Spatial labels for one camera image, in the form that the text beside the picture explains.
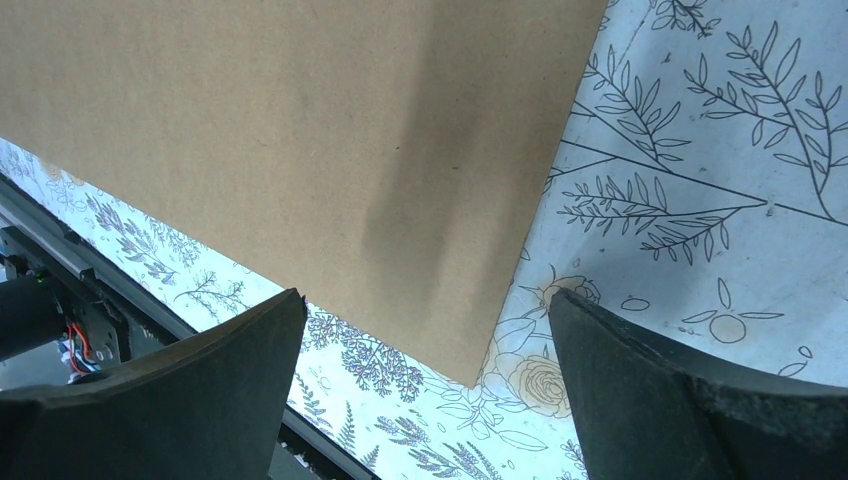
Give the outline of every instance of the red wire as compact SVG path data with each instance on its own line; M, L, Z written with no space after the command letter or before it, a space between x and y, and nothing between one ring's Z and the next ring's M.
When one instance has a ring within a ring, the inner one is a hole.
M82 371L77 366L76 352L74 352L74 332L70 326L68 327L68 346L70 347L71 368L73 368L75 372L85 375L87 372Z
M77 332L77 335L79 335L82 339L82 357L88 360L89 362L93 362L93 360L91 359L91 348L88 346L88 339L85 338L85 335L83 335L82 330L76 323L72 323L71 326L73 327L74 331Z

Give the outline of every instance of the branch drawing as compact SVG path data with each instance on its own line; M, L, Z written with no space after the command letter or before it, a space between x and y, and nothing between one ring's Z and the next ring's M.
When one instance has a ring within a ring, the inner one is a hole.
M754 208L760 204L722 207L697 212L672 212L668 205L665 188L659 177L649 187L648 183L635 173L633 179L622 182L624 189L610 177L595 177L595 190L588 183L575 183L573 191L564 191L567 202L557 213L572 218L568 224L577 221L588 233L593 227L602 229L606 236L614 225L620 225L621 235L632 232L645 234L641 250L652 252L654 260L659 260L665 252L677 262L685 258L689 265L694 264L694 251L701 245L704 257L712 260L716 248L716 238L725 250L730 248L730 233L724 222L745 208Z
M817 71L813 95L804 100L813 110L793 107L793 102L800 100L808 78L801 75L794 82L789 78L798 61L801 39L796 38L778 61L772 56L778 31L778 24L774 22L760 48L753 46L750 27L745 28L742 38L728 32L727 37L736 48L727 52L727 57L744 61L752 71L729 70L733 81L727 82L726 90L707 85L709 65L703 54L697 78L688 70L683 73L692 84L688 87L691 92L706 95L704 106L721 103L725 107L707 111L707 118L719 120L744 114L756 120L751 131L752 146L762 144L763 149L768 150L783 143L788 136L794 137L801 155L784 151L774 153L774 158L808 169L822 212L828 219L838 222L830 213L823 194L832 170L848 165L848 155L836 158L833 151L833 135L848 130L848 121L833 125L831 115L842 97L842 85L829 95L825 94L822 73Z
M171 251L179 257L183 266L191 268L194 262L200 257L201 250L207 250L208 247L189 237L188 235L178 232L169 227L164 222L160 222L155 218L145 215L150 230L153 235L159 240L163 247L170 247Z
M705 3L707 0L695 0L691 5L686 5L681 0L662 0L659 3L657 0L651 0L651 8L656 8L657 14L651 30L678 28L685 32L696 32L698 40L709 37L713 34L713 29L721 23L721 19L704 21L701 9Z
M115 231L120 235L118 244L121 245L124 259L143 264L147 268L147 274L162 284L174 285L174 275L178 272L159 259L158 248L150 232L139 228L132 219L121 220L121 216L108 202L101 203L91 195L85 196L86 203L94 211L94 219L100 228L107 232Z
M586 470L586 461L583 459L583 450L580 448L579 443L575 443L573 440L569 440L562 445L559 446L565 452L565 458L574 462L574 468L576 468L584 479L589 478L589 473ZM564 472L561 477L557 480L573 480L571 473Z
M616 65L615 51L612 45L607 52L606 72L599 67L598 54L593 54L589 60L583 78L594 77L599 78L593 87L594 90L609 87L610 92L603 96L606 102L602 102L593 108L575 102L576 105L589 113L580 111L572 113L601 120L666 171L671 170L663 162L683 161L682 158L668 153L668 149L681 147L690 143L689 141L676 138L657 138L660 130L668 126L680 112L680 102L675 102L665 115L663 115L662 108L653 108L660 91L660 79L654 81L645 90L642 79L638 75L633 75L631 78L630 61L624 62L623 65ZM620 116L621 118L616 119L618 127L610 123L601 113Z
M710 334L721 343L739 343L748 335L748 326L745 320L772 320L783 316L782 313L772 312L745 312L734 313L730 289L723 278L718 278L718 301L724 313L719 314L719 309L706 310L691 317L681 320L683 323L703 323L709 321Z
M378 417L374 426L394 436L391 442L409 447L407 454L418 463L416 466L437 478L467 476L475 480L503 480L495 466L471 442L442 443L447 452L436 451L423 428L406 417L391 420Z
M245 304L242 295L244 294L244 282L229 282L226 287L221 287L218 284L218 278L215 272L204 270L194 278L195 288L187 290L174 297L176 301L182 296L187 296L196 304L205 308L209 315L220 323L220 312L218 308L223 308L232 316L250 308Z
M621 1L621 0L609 0L609 2L607 3L607 10L618 5L619 1ZM607 29L607 23L609 23L609 17L606 15L606 12L604 12L604 16L603 16L603 18L601 18L601 26L598 27L598 31L603 32L604 30L606 30Z
M28 178L38 187L41 195L44 196L44 190L41 188L41 184L38 183L38 179L35 174L35 155L22 150L24 154L24 160L21 160L20 155L18 155L18 148L12 145L9 142L6 143L6 155L0 155L0 172L3 172L4 175L9 177L18 177L18 178Z
M554 181L566 173L565 170L557 166L551 167L551 172L548 174L548 178L545 179L545 188L542 189L542 194L548 193L551 187L554 186Z
M41 164L42 171L47 176L47 182L44 185L50 190L52 200L63 205L66 210L82 213L88 209L86 202L74 198L74 192L77 187L82 187L85 185L85 182L52 163L42 159L38 159L38 162Z
M393 393L389 387L394 385L404 402L418 397L424 382L421 371L411 366L400 351L319 309L310 308L306 328L315 349L331 344L344 347L342 364L362 391L374 389L381 397L387 397Z

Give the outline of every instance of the black plastic part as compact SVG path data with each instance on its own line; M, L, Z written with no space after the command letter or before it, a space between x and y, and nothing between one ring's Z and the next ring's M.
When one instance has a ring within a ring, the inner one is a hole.
M98 280L150 317L156 325L145 327L146 329L158 332L159 335L171 335L173 340L189 338L197 333L150 292L140 288L135 280L88 242L80 240L79 244L75 244L67 241L65 234L72 230L2 174L0 174L0 205L25 224L29 233L37 236L39 241L48 244L52 251L66 259L71 259L74 264L79 264L80 268L73 273L80 275L84 270L92 269ZM315 452L323 455L327 462L339 465L349 478L356 480L377 478L361 463L352 461L352 457L347 452L323 435L314 425L297 415L291 407L286 407L282 423L306 439ZM315 463L324 462L315 458Z
M266 478L305 324L287 290L73 385L0 392L0 478Z
M278 443L274 445L271 467L268 468L268 480L323 480L304 468L294 456L286 453Z
M848 389L721 360L567 290L550 320L589 478L846 478Z
M107 305L95 291L84 285L18 227L3 228L0 230L0 239L10 252L15 253L14 257L21 259L27 270L37 271L45 282L49 281L51 294L61 306L65 331L70 322L80 326L88 337L91 354L97 358L101 367L116 366L131 358L125 340L126 322L111 316Z
M53 295L54 278L28 275L0 282L0 361L58 340L65 319Z

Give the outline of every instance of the leaf drawing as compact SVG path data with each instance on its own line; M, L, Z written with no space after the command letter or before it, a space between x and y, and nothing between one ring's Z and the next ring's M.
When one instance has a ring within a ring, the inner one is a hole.
M807 365L809 365L809 361L813 358L813 352L810 350L810 347L801 345L800 347L798 347L798 354L801 355L804 360L790 363L789 365L786 365L785 367L781 368L777 372L779 376L794 377L795 375L801 373L802 370L807 368Z
M696 315L692 315L691 317L684 318L681 320L683 323L701 323L710 320L718 313L718 310L707 310L705 312L698 313Z
M651 24L652 30L668 28L695 32L700 40L712 35L713 29L721 23L720 18L705 20L702 9L707 0L695 0L691 5L686 5L681 0L662 0L652 3L656 3L657 15Z
M672 261L683 260L689 265L694 264L698 249L707 262L712 260L716 250L715 235L720 245L729 249L730 232L724 222L744 208L765 204L674 213L659 177L654 177L649 189L638 173L622 182L610 176L604 179L596 176L594 188L586 183L575 183L573 190L562 194L567 203L557 213L571 217L567 224L580 222L584 232L594 228L601 236L611 231L621 235L628 232L644 235L647 238L642 240L641 250L651 252L654 260L665 253Z
M611 9L612 7L618 5L618 2L619 2L619 0L610 0L607 3L607 11L609 11L609 9ZM604 15L603 18L601 18L601 26L598 28L598 31L602 32L602 31L606 30L608 23L609 23L609 17L607 15Z
M606 71L603 71L604 69L599 65L598 55L593 54L583 78L597 79L594 89L608 87L608 93L605 93L601 103L593 108L575 102L575 105L582 110L573 113L597 118L647 155L659 167L670 171L665 163L680 162L683 159L670 153L669 149L687 145L689 141L663 138L660 133L677 117L680 112L680 102L674 103L666 111L663 111L661 107L655 108L654 104L661 85L660 80L655 80L646 89L638 75L631 75L629 61L616 65L615 51L612 46L607 52ZM619 118L615 118L613 123L609 117Z
M536 329L536 320L532 318L511 318L498 323L495 343L499 352L519 350Z
M437 407L437 409L446 415L450 415L451 417L458 418L460 420L468 420L474 415L474 412L471 411L471 407L462 403L448 403Z
M729 310L731 306L730 290L727 289L727 284L724 283L724 279L721 277L718 279L718 298L724 308Z
M504 430L498 433L498 436L500 436L501 440L505 443L522 450L540 452L548 448L548 446L542 443L542 441L538 438L515 430Z
M834 154L834 135L848 130L848 121L834 125L831 113L842 98L842 85L826 93L821 72L813 75L813 82L808 82L810 76L807 74L796 75L794 69L801 52L801 39L796 38L782 54L777 54L778 34L778 23L774 22L765 41L757 46L753 43L750 27L745 27L741 38L728 32L727 38L735 48L726 56L744 62L745 67L728 71L733 80L727 81L725 88L711 87L707 85L709 66L706 57L701 55L697 78L692 72L683 71L692 84L688 89L706 97L705 107L721 105L719 110L708 110L707 118L752 117L752 146L776 149L792 139L801 154L776 151L772 153L773 158L806 168L822 212L828 219L838 221L824 200L824 190L833 169L848 165L848 155ZM804 105L795 106L801 102L801 92L810 83L813 83L813 94L803 99Z

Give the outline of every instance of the fern illustration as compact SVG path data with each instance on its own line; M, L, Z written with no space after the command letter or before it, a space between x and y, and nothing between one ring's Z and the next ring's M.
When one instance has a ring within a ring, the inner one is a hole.
M342 429L338 435L336 435L336 442L341 445L345 450L352 454L356 454L356 431L354 429L353 424L353 411L350 408L350 402L345 400L345 408L347 409L347 415L345 416L345 423L342 425Z
M698 39L709 37L713 34L713 29L721 23L720 18L711 20L704 19L702 9L707 0L695 0L691 5L683 3L681 0L651 0L651 8L656 8L657 18L651 24L652 30L662 30L675 28L685 32L695 32Z
M824 78L821 72L816 72L813 95L804 99L806 107L793 107L795 102L800 101L808 79L807 75L801 75L794 81L790 79L798 61L801 39L796 38L778 59L772 56L778 33L778 24L774 22L762 45L756 47L750 27L745 27L741 38L728 32L727 38L736 48L727 52L727 57L745 62L750 71L729 70L733 80L727 81L725 89L710 87L707 85L709 65L702 54L697 75L688 70L683 72L692 84L688 88L707 97L704 106L722 105L721 110L708 111L707 118L752 117L755 120L751 130L753 146L762 145L763 149L769 150L794 138L801 150L800 156L783 151L773 153L773 157L806 168L822 212L828 219L842 223L830 213L823 198L833 170L848 165L848 155L837 158L834 154L834 134L848 130L848 121L834 125L831 114L842 97L842 85L825 94Z
M321 408L321 401L315 397L315 392L309 388L309 385L303 381L303 378L299 373L294 374L295 380L297 380L297 384L300 387L300 393L303 395L303 412L301 414L309 420L309 423L315 425L318 430L320 430L324 435L328 437L333 436L333 426L330 425L330 422L324 420L321 416L327 413L327 410Z
M573 191L562 192L568 203L557 213L571 216L568 224L579 221L587 233L595 228L606 236L616 226L616 232L620 231L621 235L644 234L647 238L641 250L650 251L654 260L659 260L665 252L675 262L685 258L693 265L696 248L703 249L708 262L712 260L718 243L716 237L725 250L730 248L730 233L724 224L728 218L744 208L764 204L674 213L658 177L654 177L649 187L635 173L632 180L622 185L623 188L619 187L610 176L606 179L596 176L594 190L588 183L575 183Z
M368 452L364 457L362 457L362 464L365 465L372 472L377 470L377 457L380 455L380 446L377 445L374 447L374 450Z
M223 308L232 316L250 308L242 299L244 294L244 282L242 281L231 281L226 287L222 287L218 284L218 277L215 272L204 270L194 278L194 285L195 288L178 294L173 301L182 296L187 296L206 309L209 315L217 321L220 321L219 308Z
M494 465L471 442L457 442L454 445L442 443L441 447L447 452L438 452L430 444L427 433L411 419L378 417L377 421L375 427L394 436L390 439L392 443L409 447L407 454L418 462L416 466L434 477L467 476L476 480L503 480Z
M421 371L397 349L317 308L310 308L306 328L310 345L316 350L331 344L344 347L342 364L362 391L373 389L381 397L388 397L394 393L394 386L404 402L418 397L424 383Z
M681 147L690 143L689 141L659 138L660 131L680 112L680 102L675 102L665 113L660 107L654 108L661 86L659 79L646 89L638 75L631 78L629 61L623 65L616 64L612 46L607 52L606 69L599 66L598 55L593 54L583 78L597 78L594 90L607 88L609 91L603 95L603 101L592 108L575 102L579 109L574 110L572 114L597 118L666 171L670 169L663 162L683 161L682 158L669 153L669 149ZM607 116L621 118L616 119L616 126Z

